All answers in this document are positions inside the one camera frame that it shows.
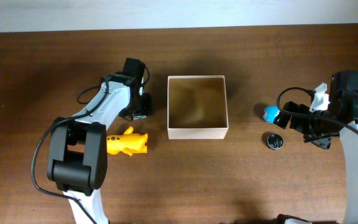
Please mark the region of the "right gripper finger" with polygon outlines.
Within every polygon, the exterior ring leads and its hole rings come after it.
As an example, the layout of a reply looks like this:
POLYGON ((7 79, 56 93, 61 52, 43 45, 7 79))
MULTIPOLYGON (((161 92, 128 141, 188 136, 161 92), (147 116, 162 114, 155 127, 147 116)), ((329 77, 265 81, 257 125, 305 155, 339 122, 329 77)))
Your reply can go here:
POLYGON ((320 136, 313 136, 310 134, 305 134, 303 136, 305 143, 312 143, 313 145, 321 148, 321 149, 329 149, 331 147, 331 139, 333 137, 330 135, 320 135, 320 136))
POLYGON ((283 113, 280 110, 278 110, 278 113, 274 118, 273 123, 282 129, 286 129, 290 119, 291 116, 289 114, 283 113))

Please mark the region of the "red grey toy truck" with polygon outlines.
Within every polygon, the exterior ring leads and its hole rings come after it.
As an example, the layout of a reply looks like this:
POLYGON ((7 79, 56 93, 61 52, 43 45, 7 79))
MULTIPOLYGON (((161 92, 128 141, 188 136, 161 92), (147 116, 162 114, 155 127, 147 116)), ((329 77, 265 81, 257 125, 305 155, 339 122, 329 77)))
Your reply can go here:
POLYGON ((145 119, 145 118, 147 118, 147 115, 138 114, 138 115, 134 115, 132 119, 138 120, 138 119, 145 119))

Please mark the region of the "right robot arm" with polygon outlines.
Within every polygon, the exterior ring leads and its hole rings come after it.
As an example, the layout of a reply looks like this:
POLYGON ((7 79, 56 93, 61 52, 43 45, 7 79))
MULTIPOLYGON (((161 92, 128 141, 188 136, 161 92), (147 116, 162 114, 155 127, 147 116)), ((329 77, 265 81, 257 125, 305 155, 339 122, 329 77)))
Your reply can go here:
POLYGON ((344 223, 358 223, 358 72, 341 71, 331 84, 314 90, 302 89, 311 98, 310 106, 289 101, 268 107, 264 120, 285 129, 291 128, 321 149, 329 149, 339 138, 346 165, 347 203, 344 223))

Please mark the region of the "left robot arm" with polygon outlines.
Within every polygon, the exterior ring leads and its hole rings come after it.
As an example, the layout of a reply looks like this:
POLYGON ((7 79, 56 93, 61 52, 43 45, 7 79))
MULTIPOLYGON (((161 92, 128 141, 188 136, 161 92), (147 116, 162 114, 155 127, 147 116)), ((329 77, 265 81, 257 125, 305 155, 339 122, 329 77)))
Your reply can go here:
POLYGON ((77 223, 108 223, 100 188, 108 168, 106 131, 116 117, 128 121, 152 111, 144 92, 149 69, 127 58, 120 72, 102 77, 96 96, 70 118, 58 117, 50 136, 47 177, 69 200, 77 223))

